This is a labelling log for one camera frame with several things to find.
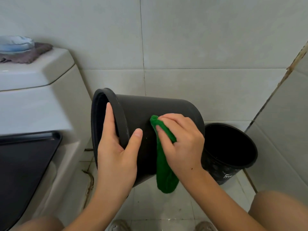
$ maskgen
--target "sneaker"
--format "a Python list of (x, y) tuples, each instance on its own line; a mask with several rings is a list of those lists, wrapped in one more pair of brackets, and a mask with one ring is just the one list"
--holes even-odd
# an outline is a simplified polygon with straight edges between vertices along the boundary
[(115, 220), (111, 223), (109, 231), (131, 231), (131, 228), (124, 220)]
[(196, 225), (195, 231), (216, 231), (216, 228), (210, 222), (201, 221), (198, 225)]

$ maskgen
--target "toilet tank lid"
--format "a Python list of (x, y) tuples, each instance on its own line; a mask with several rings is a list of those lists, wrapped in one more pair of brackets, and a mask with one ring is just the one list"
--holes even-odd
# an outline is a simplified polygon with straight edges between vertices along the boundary
[(0, 91), (51, 84), (74, 65), (66, 49), (53, 48), (31, 64), (0, 63)]

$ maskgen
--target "hand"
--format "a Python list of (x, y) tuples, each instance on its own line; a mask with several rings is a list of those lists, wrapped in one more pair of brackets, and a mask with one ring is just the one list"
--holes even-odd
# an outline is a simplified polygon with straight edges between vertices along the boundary
[(124, 150), (115, 131), (113, 111), (108, 103), (102, 138), (98, 145), (98, 182), (95, 196), (107, 196), (121, 206), (136, 180), (137, 154), (143, 133), (141, 129), (136, 129)]
[(167, 162), (182, 183), (196, 172), (203, 171), (201, 155), (204, 137), (194, 122), (182, 114), (165, 114), (158, 118), (170, 129), (177, 142), (171, 143), (167, 134), (156, 126)]

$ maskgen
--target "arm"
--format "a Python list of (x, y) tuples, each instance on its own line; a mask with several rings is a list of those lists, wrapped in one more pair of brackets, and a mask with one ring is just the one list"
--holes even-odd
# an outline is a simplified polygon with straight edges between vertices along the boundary
[(96, 191), (89, 205), (65, 231), (104, 231), (129, 195), (136, 180), (142, 130), (135, 130), (125, 150), (115, 131), (113, 111), (108, 103), (98, 146)]
[(175, 135), (171, 143), (157, 126), (167, 162), (186, 190), (220, 231), (264, 231), (201, 166), (204, 137), (190, 118), (181, 114), (165, 114), (160, 120)]

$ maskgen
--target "white toilet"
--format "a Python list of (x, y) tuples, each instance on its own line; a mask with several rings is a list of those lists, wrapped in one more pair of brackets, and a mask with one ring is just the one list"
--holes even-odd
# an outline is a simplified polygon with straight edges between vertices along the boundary
[(0, 64), (0, 135), (59, 131), (63, 140), (18, 224), (54, 214), (91, 135), (91, 99), (72, 56), (54, 48), (32, 64)]

